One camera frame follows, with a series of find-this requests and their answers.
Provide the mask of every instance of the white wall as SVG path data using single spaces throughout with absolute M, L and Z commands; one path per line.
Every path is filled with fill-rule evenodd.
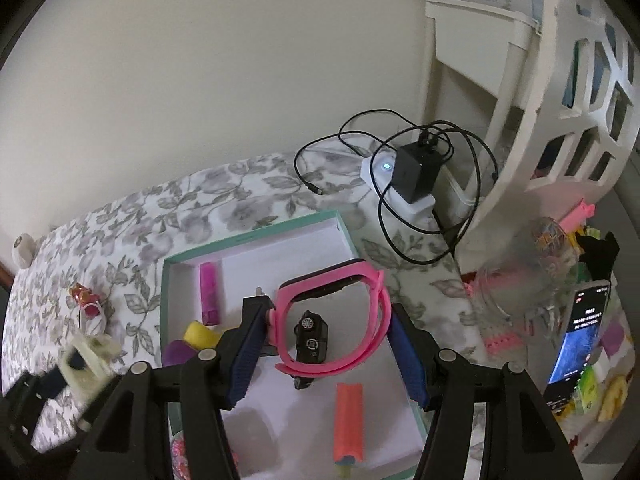
M 295 150 L 366 108 L 415 116 L 423 9 L 47 0 L 0 72 L 0 260 L 10 264 L 20 232 L 37 237 L 142 187 Z

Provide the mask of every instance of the cable connector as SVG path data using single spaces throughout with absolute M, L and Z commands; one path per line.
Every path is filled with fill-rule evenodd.
M 312 184 L 311 182 L 304 182 L 304 185 L 311 193 L 315 193 L 316 195 L 322 195 L 322 189 L 316 186 L 316 184 Z

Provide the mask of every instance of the smartphone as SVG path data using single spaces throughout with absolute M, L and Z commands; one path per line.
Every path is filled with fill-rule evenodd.
M 610 290 L 609 280 L 582 283 L 574 288 L 569 323 L 544 393 L 546 404 L 552 411 L 559 410 L 571 399 L 591 350 L 598 341 Z

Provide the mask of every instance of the floral tablecloth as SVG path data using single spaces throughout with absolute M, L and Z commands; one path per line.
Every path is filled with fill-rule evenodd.
M 374 146 L 360 144 L 370 152 Z M 309 192 L 292 167 L 292 154 L 258 156 L 193 173 L 108 203 L 59 227 L 38 242 L 31 267 L 12 289 L 2 344 L 2 390 L 27 369 L 52 368 L 78 323 L 68 294 L 75 282 L 102 298 L 106 332 L 123 346 L 114 370 L 135 361 L 160 364 L 160 281 L 164 258 L 187 248 L 322 209 L 341 212 L 361 256 L 386 269 L 392 299 L 401 301 L 419 328 L 474 362 L 486 354 L 460 276 L 450 256 L 417 267 L 386 244 L 377 220 L 377 196 L 360 179 L 362 159 L 336 140 L 307 150 L 305 178 L 323 190 Z M 445 247 L 441 236 L 412 234 L 391 216 L 386 225 L 409 256 L 427 259 Z M 34 446 L 47 449 L 73 434 L 81 406 L 68 389 L 44 409 Z M 477 478 L 484 439 L 484 408 L 474 417 L 466 478 Z

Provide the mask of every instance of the power adapter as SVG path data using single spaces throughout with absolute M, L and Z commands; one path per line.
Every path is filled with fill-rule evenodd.
M 391 176 L 391 186 L 412 204 L 433 190 L 444 156 L 434 146 L 435 142 L 417 142 L 400 146 L 396 151 L 396 164 Z

